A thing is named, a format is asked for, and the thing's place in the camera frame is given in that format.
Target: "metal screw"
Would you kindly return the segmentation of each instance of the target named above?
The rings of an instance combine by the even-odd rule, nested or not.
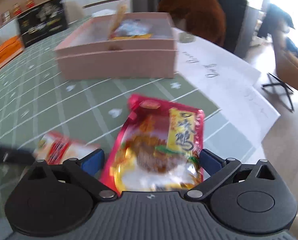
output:
[[[187,195],[191,198],[200,198],[203,196],[203,193],[200,190],[193,189],[193,190],[189,190],[187,192]]]
[[[116,195],[116,193],[112,190],[102,190],[100,193],[99,193],[99,196],[102,197],[102,198],[112,198]]]

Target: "black metal stand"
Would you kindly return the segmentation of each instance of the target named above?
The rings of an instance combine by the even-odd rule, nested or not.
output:
[[[281,79],[279,79],[275,75],[272,75],[271,73],[268,73],[268,75],[274,77],[278,81],[278,83],[264,84],[264,85],[262,85],[262,88],[273,87],[273,86],[282,86],[284,88],[286,94],[287,94],[288,100],[289,100],[290,105],[291,105],[290,111],[294,112],[293,103],[292,103],[291,98],[290,98],[290,94],[293,94],[293,90],[286,83],[284,83]]]

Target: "pink box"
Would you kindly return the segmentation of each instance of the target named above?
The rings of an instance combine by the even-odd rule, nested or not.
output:
[[[91,18],[55,49],[66,79],[173,78],[176,40],[167,13],[127,13],[125,19],[149,24],[149,39],[108,40],[112,16]]]

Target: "black sign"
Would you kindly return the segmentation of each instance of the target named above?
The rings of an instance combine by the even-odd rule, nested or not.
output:
[[[68,28],[62,0],[49,0],[17,17],[22,41],[27,48]]]

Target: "orange chair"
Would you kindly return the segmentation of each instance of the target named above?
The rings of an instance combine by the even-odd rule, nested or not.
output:
[[[218,0],[161,0],[158,12],[167,12],[173,21],[185,20],[185,31],[223,46],[226,17]]]
[[[12,37],[0,45],[0,69],[24,51],[18,36]]]

